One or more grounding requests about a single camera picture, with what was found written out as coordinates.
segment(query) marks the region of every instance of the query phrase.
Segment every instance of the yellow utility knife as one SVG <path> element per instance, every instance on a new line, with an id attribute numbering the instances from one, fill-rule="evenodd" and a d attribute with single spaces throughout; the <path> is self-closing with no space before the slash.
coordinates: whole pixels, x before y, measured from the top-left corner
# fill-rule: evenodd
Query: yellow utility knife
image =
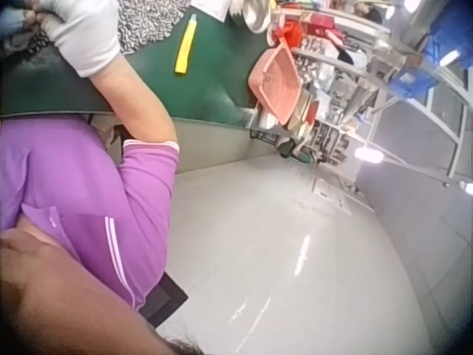
<path id="1" fill-rule="evenodd" d="M 177 55 L 175 72 L 185 74 L 187 72 L 189 53 L 191 52 L 192 42 L 194 41 L 195 30 L 197 29 L 197 15 L 191 16 L 184 32 L 183 41 L 180 44 L 179 54 Z"/>

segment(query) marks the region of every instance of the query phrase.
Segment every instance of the purple polo shirt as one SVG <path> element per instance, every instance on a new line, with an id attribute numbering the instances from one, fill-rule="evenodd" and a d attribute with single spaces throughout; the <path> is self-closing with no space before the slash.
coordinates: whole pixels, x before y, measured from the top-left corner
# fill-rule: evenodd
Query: purple polo shirt
<path id="1" fill-rule="evenodd" d="M 23 212 L 134 308 L 166 265 L 179 147 L 125 141 L 114 165 L 76 116 L 5 121 L 0 131 L 0 228 Z"/>

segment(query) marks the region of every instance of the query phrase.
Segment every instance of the green workbench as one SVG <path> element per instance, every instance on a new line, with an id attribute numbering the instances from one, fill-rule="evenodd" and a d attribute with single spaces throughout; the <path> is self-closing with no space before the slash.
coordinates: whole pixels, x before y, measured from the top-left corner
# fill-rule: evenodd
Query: green workbench
<path id="1" fill-rule="evenodd" d="M 187 22 L 197 13 L 197 31 L 187 74 L 174 65 Z M 267 49 L 266 35 L 254 35 L 190 7 L 165 41 L 127 58 L 175 118 L 244 126 L 241 107 L 254 107 L 248 75 Z M 1 117 L 45 112 L 110 112 L 88 80 L 80 79 L 48 47 L 35 55 L 8 58 L 2 65 Z"/>

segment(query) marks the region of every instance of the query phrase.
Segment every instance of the white paper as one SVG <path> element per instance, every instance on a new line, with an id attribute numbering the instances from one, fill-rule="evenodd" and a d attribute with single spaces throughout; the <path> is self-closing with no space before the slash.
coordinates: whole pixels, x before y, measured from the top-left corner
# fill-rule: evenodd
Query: white paper
<path id="1" fill-rule="evenodd" d="M 224 22 L 231 0 L 192 0 L 191 5 L 200 11 Z"/>

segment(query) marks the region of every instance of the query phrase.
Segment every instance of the ceiling light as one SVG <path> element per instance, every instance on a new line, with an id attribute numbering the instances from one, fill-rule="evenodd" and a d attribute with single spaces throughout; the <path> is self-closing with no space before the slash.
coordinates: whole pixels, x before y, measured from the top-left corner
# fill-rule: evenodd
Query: ceiling light
<path id="1" fill-rule="evenodd" d="M 389 6 L 386 10 L 386 20 L 391 19 L 395 11 L 396 11 L 396 8 L 394 6 Z"/>
<path id="2" fill-rule="evenodd" d="M 404 6 L 410 13 L 413 13 L 417 10 L 422 0 L 406 0 Z"/>
<path id="3" fill-rule="evenodd" d="M 384 159 L 383 152 L 380 152 L 376 149 L 371 149 L 367 147 L 358 148 L 355 150 L 355 156 L 362 161 L 367 161 L 368 163 L 379 164 Z"/>
<path id="4" fill-rule="evenodd" d="M 440 66 L 445 67 L 449 64 L 451 64 L 455 59 L 457 59 L 460 56 L 460 52 L 457 50 L 451 51 L 449 54 L 445 55 L 441 60 L 440 60 Z"/>

